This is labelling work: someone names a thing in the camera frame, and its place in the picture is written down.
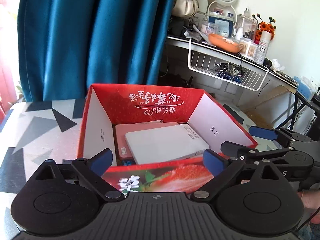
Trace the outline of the person's right hand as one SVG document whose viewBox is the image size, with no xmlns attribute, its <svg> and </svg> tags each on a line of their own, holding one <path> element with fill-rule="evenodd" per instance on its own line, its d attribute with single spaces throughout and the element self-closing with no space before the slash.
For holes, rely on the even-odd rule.
<svg viewBox="0 0 320 240">
<path fill-rule="evenodd" d="M 302 200 L 304 207 L 315 213 L 320 206 L 320 191 L 300 191 L 297 192 L 297 194 L 299 198 Z"/>
</svg>

